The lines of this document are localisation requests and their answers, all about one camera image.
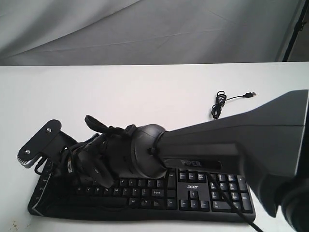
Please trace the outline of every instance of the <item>black keyboard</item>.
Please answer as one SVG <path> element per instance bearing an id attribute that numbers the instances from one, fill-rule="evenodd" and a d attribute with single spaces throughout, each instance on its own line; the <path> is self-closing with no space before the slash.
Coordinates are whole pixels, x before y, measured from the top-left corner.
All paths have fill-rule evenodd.
<path id="1" fill-rule="evenodd" d="M 31 214 L 80 220 L 189 220 L 244 222 L 204 172 L 169 170 L 161 179 L 121 178 L 111 188 L 92 183 L 55 183 L 46 163 L 28 204 Z M 250 191 L 242 176 L 211 174 L 234 206 L 254 221 Z"/>

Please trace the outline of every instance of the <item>cable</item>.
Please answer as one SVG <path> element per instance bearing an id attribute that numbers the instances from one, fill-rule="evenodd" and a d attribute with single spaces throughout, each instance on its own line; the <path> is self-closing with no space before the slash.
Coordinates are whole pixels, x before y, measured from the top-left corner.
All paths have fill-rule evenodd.
<path id="1" fill-rule="evenodd" d="M 231 207 L 231 209 L 233 209 L 245 222 L 247 222 L 250 226 L 252 226 L 252 228 L 254 228 L 256 231 L 263 232 L 261 230 L 261 228 L 259 228 L 254 222 L 252 222 L 249 219 L 247 219 L 247 217 L 239 209 L 237 209 L 236 206 L 234 206 L 232 201 L 224 194 L 224 192 L 220 188 L 218 182 L 209 173 L 206 173 L 206 176 L 207 176 L 208 179 L 210 179 L 213 182 L 213 184 L 217 188 L 220 196 L 224 198 L 224 200 Z"/>
<path id="2" fill-rule="evenodd" d="M 222 107 L 225 105 L 225 102 L 228 101 L 228 100 L 231 100 L 231 99 L 234 99 L 234 98 L 252 98 L 254 96 L 256 96 L 256 93 L 249 92 L 249 93 L 246 93 L 244 95 L 239 95 L 239 96 L 235 96 L 235 97 L 226 99 L 227 96 L 226 96 L 225 92 L 221 90 L 217 93 L 217 97 L 215 99 L 216 104 L 212 106 L 211 115 L 214 119 L 218 119 L 220 114 L 221 114 Z"/>

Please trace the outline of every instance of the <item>black strap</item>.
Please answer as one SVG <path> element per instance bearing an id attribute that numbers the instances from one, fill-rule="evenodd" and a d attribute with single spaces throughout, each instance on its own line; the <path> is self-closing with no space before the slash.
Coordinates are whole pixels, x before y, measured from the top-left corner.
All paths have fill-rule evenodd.
<path id="1" fill-rule="evenodd" d="M 112 126 L 107 127 L 90 115 L 87 115 L 85 117 L 85 122 L 90 129 L 99 133 L 121 135 L 122 132 L 124 131 L 124 129 L 119 127 L 112 127 Z"/>

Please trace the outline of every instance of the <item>acer logo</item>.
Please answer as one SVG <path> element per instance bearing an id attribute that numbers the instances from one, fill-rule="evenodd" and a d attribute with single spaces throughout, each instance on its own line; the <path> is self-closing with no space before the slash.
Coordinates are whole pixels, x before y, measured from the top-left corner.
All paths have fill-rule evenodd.
<path id="1" fill-rule="evenodd" d="M 194 167 L 202 167 L 201 163 L 199 161 L 194 161 L 194 160 L 180 160 L 181 163 L 185 166 L 194 166 Z"/>
<path id="2" fill-rule="evenodd" d="M 198 187 L 198 185 L 188 185 L 187 189 L 196 189 Z"/>

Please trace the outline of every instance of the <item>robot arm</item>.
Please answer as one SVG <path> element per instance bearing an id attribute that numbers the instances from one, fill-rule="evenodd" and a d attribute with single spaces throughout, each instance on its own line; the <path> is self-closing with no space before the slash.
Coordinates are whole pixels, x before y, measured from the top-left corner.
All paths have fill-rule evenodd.
<path id="1" fill-rule="evenodd" d="M 75 171 L 110 187 L 115 178 L 160 178 L 167 168 L 240 174 L 264 209 L 276 216 L 278 205 L 289 224 L 309 231 L 308 90 L 292 91 L 247 113 L 165 131 L 159 125 L 107 128 L 87 116 L 102 134 L 77 143 L 49 121 L 18 153 L 29 168 L 40 157 L 58 165 L 61 175 L 75 160 Z"/>

